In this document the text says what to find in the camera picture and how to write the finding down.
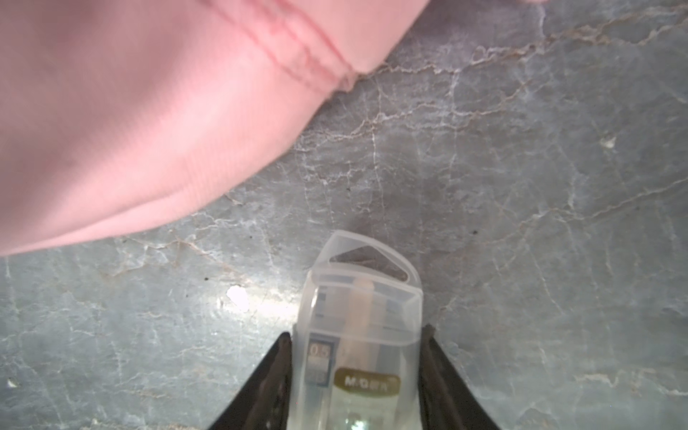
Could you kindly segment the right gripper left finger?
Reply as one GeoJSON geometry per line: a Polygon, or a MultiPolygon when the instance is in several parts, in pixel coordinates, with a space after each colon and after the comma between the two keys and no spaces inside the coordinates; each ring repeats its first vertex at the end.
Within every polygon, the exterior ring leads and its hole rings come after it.
{"type": "Polygon", "coordinates": [[[275,340],[243,387],[210,426],[211,430],[285,430],[293,376],[292,339],[275,340]]]}

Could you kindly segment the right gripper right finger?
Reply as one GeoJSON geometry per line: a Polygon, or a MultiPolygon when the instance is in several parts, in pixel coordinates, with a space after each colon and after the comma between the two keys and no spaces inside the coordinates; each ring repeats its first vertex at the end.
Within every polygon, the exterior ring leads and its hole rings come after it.
{"type": "Polygon", "coordinates": [[[424,430],[500,430],[435,340],[431,324],[422,331],[417,386],[424,430]]]}

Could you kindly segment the clear plastic case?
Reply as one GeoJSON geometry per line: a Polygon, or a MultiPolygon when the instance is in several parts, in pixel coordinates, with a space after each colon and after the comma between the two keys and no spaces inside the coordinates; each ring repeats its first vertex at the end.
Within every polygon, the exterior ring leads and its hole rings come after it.
{"type": "Polygon", "coordinates": [[[404,256],[374,238],[333,232],[306,275],[294,325],[287,427],[411,427],[423,298],[404,256]]]}

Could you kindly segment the pink backpack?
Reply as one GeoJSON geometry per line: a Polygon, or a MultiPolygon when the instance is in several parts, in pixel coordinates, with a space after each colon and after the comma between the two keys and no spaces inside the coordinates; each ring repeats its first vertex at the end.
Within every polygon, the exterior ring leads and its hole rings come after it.
{"type": "Polygon", "coordinates": [[[5,1],[1,253],[218,199],[371,73],[423,1],[5,1]]]}

